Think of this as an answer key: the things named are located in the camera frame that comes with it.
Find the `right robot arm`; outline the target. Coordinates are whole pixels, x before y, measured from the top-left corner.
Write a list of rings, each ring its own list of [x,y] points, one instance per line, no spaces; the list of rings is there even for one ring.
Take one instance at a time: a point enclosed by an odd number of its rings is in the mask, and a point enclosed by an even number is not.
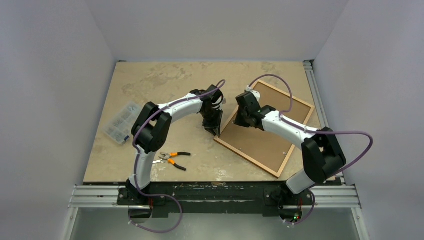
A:
[[[300,198],[301,192],[325,182],[347,163],[334,131],[300,124],[269,105],[260,106],[257,91],[245,91],[236,97],[238,110],[235,125],[256,128],[276,134],[301,150],[303,168],[291,176],[280,196],[288,204]]]

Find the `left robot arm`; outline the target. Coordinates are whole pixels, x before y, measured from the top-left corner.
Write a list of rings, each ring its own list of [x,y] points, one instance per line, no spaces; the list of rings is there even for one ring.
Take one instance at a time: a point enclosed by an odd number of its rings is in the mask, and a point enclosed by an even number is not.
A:
[[[148,102],[144,105],[131,129],[136,155],[133,173],[127,182],[132,201],[142,205],[153,197],[147,189],[151,183],[153,162],[168,138],[172,123],[192,114],[200,114],[204,129],[215,137],[219,136],[224,99],[220,87],[211,85],[206,90],[194,89],[169,103]]]

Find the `wooden picture frame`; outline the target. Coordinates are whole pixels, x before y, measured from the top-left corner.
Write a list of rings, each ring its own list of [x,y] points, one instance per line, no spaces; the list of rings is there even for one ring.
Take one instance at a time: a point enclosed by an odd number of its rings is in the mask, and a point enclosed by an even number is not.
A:
[[[280,111],[292,107],[284,117],[300,126],[305,126],[315,111],[312,104],[272,86],[262,80],[252,85],[252,92],[259,93],[257,102],[247,100],[246,107],[253,107],[258,127],[236,125],[236,119],[247,115],[246,108],[239,107],[230,115],[222,127],[220,136],[214,140],[254,164],[275,178],[279,178],[294,149],[301,149],[306,134],[280,119]]]

